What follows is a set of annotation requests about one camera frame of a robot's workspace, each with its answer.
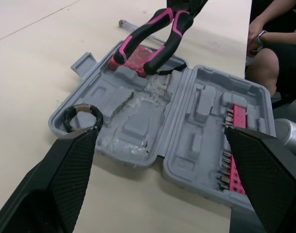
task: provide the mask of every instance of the red foam block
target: red foam block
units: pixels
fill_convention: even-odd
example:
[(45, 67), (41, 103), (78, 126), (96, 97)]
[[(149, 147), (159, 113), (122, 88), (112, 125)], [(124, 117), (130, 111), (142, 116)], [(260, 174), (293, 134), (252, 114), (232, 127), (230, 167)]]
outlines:
[[(143, 65), (148, 61), (152, 54), (153, 51), (151, 49), (139, 45), (123, 66), (136, 71), (140, 77), (145, 78), (147, 74), (143, 70)], [(111, 57), (109, 61), (109, 69), (115, 71), (119, 66), (122, 65), (116, 63), (113, 57)]]

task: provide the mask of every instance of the person's knee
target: person's knee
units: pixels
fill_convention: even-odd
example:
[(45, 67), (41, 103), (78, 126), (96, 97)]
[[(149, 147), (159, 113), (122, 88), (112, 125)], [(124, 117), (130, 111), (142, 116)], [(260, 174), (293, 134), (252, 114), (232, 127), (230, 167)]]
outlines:
[(262, 49), (248, 67), (246, 79), (263, 84), (276, 81), (279, 75), (279, 60), (270, 49)]

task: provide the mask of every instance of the person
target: person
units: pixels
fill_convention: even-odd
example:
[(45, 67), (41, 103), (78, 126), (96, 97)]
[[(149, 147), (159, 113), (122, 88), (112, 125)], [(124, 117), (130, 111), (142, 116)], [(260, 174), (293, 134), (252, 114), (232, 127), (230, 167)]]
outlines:
[(271, 96), (296, 95), (296, 0), (252, 0), (250, 22), (247, 55), (254, 60), (246, 79)]

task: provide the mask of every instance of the black cable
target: black cable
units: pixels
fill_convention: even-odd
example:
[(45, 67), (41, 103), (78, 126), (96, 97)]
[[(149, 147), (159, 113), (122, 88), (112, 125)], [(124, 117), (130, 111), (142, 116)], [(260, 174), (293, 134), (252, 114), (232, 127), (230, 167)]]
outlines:
[(78, 104), (75, 106), (70, 106), (69, 108), (67, 108), (64, 111), (64, 114), (62, 117), (62, 122), (63, 122), (66, 132), (70, 133), (73, 131), (80, 130), (80, 129), (73, 128), (70, 125), (71, 120), (78, 114), (78, 112), (86, 112), (86, 113), (90, 113), (93, 116), (95, 116), (96, 122), (93, 125), (93, 127), (97, 127), (98, 130), (101, 129), (101, 127), (104, 123), (104, 118), (103, 118), (103, 114), (99, 111), (99, 109), (93, 105), (90, 105), (90, 104)]

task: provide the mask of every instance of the wristwatch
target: wristwatch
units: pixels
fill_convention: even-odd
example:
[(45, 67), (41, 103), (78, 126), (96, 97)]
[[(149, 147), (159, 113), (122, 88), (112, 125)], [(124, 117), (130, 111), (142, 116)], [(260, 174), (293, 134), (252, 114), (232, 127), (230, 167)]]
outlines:
[(263, 46), (264, 44), (260, 41), (260, 37), (263, 35), (263, 34), (265, 34), (265, 33), (267, 33), (267, 31), (265, 31), (265, 30), (263, 30), (257, 37), (256, 37), (256, 42), (257, 42), (257, 44), (258, 45), (260, 45), (260, 46)]

